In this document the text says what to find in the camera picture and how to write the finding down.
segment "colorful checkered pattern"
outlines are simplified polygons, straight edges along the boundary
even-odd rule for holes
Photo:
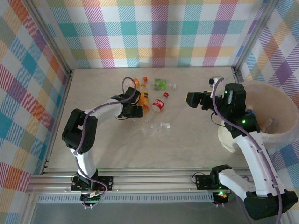
[[[17,221],[44,158],[66,74],[21,0],[0,0],[0,224]]]
[[[262,1],[34,2],[75,68],[114,68],[231,66]]]
[[[299,108],[299,0],[279,1],[241,72],[241,80],[280,88]],[[299,140],[272,154],[271,160],[286,186],[299,195]],[[292,209],[299,217],[299,203]]]

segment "beige bucket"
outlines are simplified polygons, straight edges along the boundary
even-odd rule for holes
[[[299,115],[294,102],[284,92],[265,82],[249,81],[242,84],[247,93],[246,108],[253,110],[260,126],[271,117],[277,121],[273,133],[262,133],[266,148],[278,148],[294,142],[299,137]],[[240,150],[226,128],[219,127],[218,138],[228,151],[234,153]]]

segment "marble floor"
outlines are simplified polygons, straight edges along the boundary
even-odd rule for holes
[[[149,136],[141,131],[141,119],[119,121],[111,118],[97,128],[92,147],[98,168],[136,167],[203,167],[228,164],[247,167],[242,154],[226,150],[218,140],[218,126],[210,120],[211,111],[190,108],[187,92],[211,90],[208,80],[222,76],[226,83],[234,82],[230,68],[134,68],[76,70],[66,100],[49,168],[74,168],[72,153],[61,139],[65,124],[73,109],[86,110],[105,103],[111,96],[121,94],[124,77],[164,78],[177,84],[169,90],[169,98],[157,121],[169,122],[171,128]],[[161,96],[149,86],[149,104]]]

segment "purple cable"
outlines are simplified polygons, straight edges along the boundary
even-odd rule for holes
[[[133,94],[132,94],[129,98],[127,98],[127,99],[124,99],[124,100],[121,100],[121,101],[117,101],[117,102],[112,102],[112,103],[105,103],[105,104],[102,104],[102,105],[99,105],[99,106],[95,107],[93,110],[91,110],[90,112],[88,112],[88,114],[85,116],[84,121],[83,121],[82,136],[81,136],[80,143],[79,143],[77,149],[76,149],[76,150],[74,151],[74,153],[73,153],[73,155],[74,155],[74,157],[75,157],[75,162],[76,162],[77,168],[78,168],[78,170],[81,172],[81,174],[82,174],[86,179],[88,179],[88,180],[90,180],[90,181],[92,181],[92,182],[98,183],[98,184],[102,185],[102,186],[105,188],[105,193],[104,193],[103,197],[101,197],[101,199],[100,199],[96,204],[94,204],[93,206],[90,206],[90,208],[93,208],[94,206],[98,205],[98,204],[101,202],[101,200],[103,200],[103,199],[106,197],[106,195],[107,195],[107,193],[108,193],[108,187],[107,187],[107,185],[104,184],[103,182],[101,182],[101,181],[97,181],[97,180],[94,180],[94,179],[90,178],[86,173],[84,173],[84,172],[82,171],[82,169],[81,169],[81,167],[80,167],[80,165],[79,165],[78,159],[77,159],[77,153],[78,153],[78,151],[80,150],[80,148],[82,147],[82,144],[83,144],[83,139],[84,139],[84,136],[85,136],[85,126],[86,126],[86,121],[87,121],[88,116],[89,116],[90,114],[94,113],[95,111],[97,111],[98,109],[104,107],[104,106],[113,105],[113,104],[122,104],[122,103],[125,103],[125,102],[129,101],[131,98],[133,98],[133,96],[135,95],[135,93],[136,93],[136,91],[137,91],[137,86],[136,86],[135,81],[134,81],[132,78],[130,78],[130,77],[125,77],[125,78],[123,79],[122,84],[121,84],[122,93],[125,93],[123,85],[124,85],[124,82],[125,82],[126,79],[130,79],[130,80],[133,82],[133,84],[134,84],[134,92],[133,92]]]
[[[213,89],[213,93],[212,93],[212,94],[213,94],[213,97],[212,97],[213,108],[214,108],[216,114],[217,114],[217,115],[218,115],[218,116],[219,116],[225,123],[227,123],[227,124],[231,125],[232,127],[236,128],[236,129],[238,129],[238,130],[240,130],[241,132],[243,132],[244,134],[246,134],[246,135],[248,136],[248,138],[249,138],[249,139],[251,140],[251,142],[255,145],[255,147],[258,149],[258,151],[261,152],[261,156],[262,156],[262,158],[263,158],[263,160],[264,160],[264,163],[265,163],[265,165],[266,165],[266,167],[267,167],[267,169],[268,169],[268,171],[269,171],[269,173],[270,173],[270,176],[271,176],[271,178],[272,178],[272,180],[273,180],[274,186],[277,186],[278,184],[277,184],[276,178],[275,178],[275,176],[274,176],[274,174],[273,174],[273,171],[272,171],[272,169],[271,169],[271,167],[270,167],[270,165],[269,165],[269,163],[268,163],[268,160],[267,160],[267,158],[266,158],[266,156],[265,156],[265,154],[264,154],[265,152],[261,149],[261,147],[260,147],[259,144],[256,142],[256,140],[255,140],[255,139],[254,139],[254,138],[253,138],[247,131],[245,131],[243,128],[241,128],[241,127],[239,127],[238,125],[235,125],[235,124],[229,122],[228,120],[226,120],[226,119],[220,114],[220,112],[219,112],[219,110],[218,110],[218,108],[217,108],[217,106],[216,106],[215,95],[216,95],[216,89],[217,89],[217,86],[218,86],[219,83],[222,82],[223,80],[224,80],[224,78],[220,78],[220,79],[217,81],[217,83],[216,83],[216,85],[215,85],[215,87],[214,87],[214,89]],[[278,205],[278,217],[277,217],[277,220],[276,220],[275,224],[279,224],[280,219],[281,219],[281,216],[282,216],[282,198],[281,198],[281,195],[280,195],[279,188],[278,188],[278,187],[275,187],[275,190],[276,190],[276,192],[277,192],[278,201],[279,201],[279,205]]]

